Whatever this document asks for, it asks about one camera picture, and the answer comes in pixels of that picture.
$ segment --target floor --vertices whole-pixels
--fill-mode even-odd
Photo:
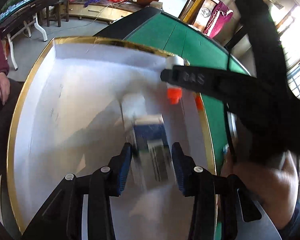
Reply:
[[[25,81],[38,56],[52,38],[93,36],[107,26],[108,24],[105,22],[93,21],[92,19],[79,20],[77,17],[71,17],[69,22],[62,20],[61,27],[57,27],[56,22],[50,22],[50,27],[47,27],[44,22],[42,27],[46,30],[48,36],[48,41],[46,42],[43,42],[42,34],[32,27],[31,38],[27,38],[25,35],[20,34],[12,41],[18,70],[14,70],[9,56],[8,63],[10,65],[10,72],[8,77],[16,81]]]

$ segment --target orange cap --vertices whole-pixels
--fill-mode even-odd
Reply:
[[[170,101],[170,104],[176,105],[179,103],[179,100],[182,98],[182,88],[168,88],[167,89],[167,97]]]
[[[201,96],[200,96],[200,94],[195,94],[195,104],[196,104],[196,106],[197,106],[197,109],[198,110],[203,110],[204,108],[203,108],[203,104],[202,104],[202,100],[201,100]]]

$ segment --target cable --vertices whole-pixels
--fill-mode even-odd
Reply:
[[[58,33],[58,32],[64,31],[64,30],[71,30],[71,29],[78,28],[78,27],[85,27],[85,26],[88,26],[88,25],[92,24],[95,20],[97,20],[97,19],[100,17],[101,13],[102,13],[107,7],[109,7],[110,5],[114,5],[114,4],[121,3],[121,2],[123,2],[123,1],[124,1],[124,0],[122,0],[122,1],[120,1],[120,2],[116,2],[116,3],[108,4],[106,7],[104,7],[104,8],[99,12],[99,15],[98,15],[92,22],[90,22],[90,23],[88,23],[88,24],[86,24],[86,25],[76,26],[76,27],[71,27],[71,28],[63,29],[63,30],[60,30],[60,31],[56,31],[56,32],[49,33],[49,34],[47,34],[47,35],[51,35],[51,34],[54,34],[54,33]]]
[[[238,26],[239,26],[239,21],[235,25],[232,37],[235,35]],[[228,54],[228,61],[227,61],[226,71],[230,71],[231,51],[232,51],[232,49],[228,50],[229,54]],[[228,141],[228,145],[229,145],[229,150],[230,150],[230,153],[232,155],[233,161],[236,162],[237,161],[237,156],[235,155],[234,146],[233,146],[233,142],[232,142],[232,138],[231,138],[231,133],[230,133],[230,127],[229,127],[228,103],[223,103],[223,114],[224,114],[224,119],[225,119],[225,128],[226,128],[226,135],[227,135],[227,141]]]
[[[124,5],[124,4],[126,4],[128,2],[128,0],[126,0],[124,3],[122,3],[122,4],[119,4],[118,6],[113,6],[114,5],[114,3],[112,4],[112,6],[113,6],[113,8],[119,8],[121,5]]]

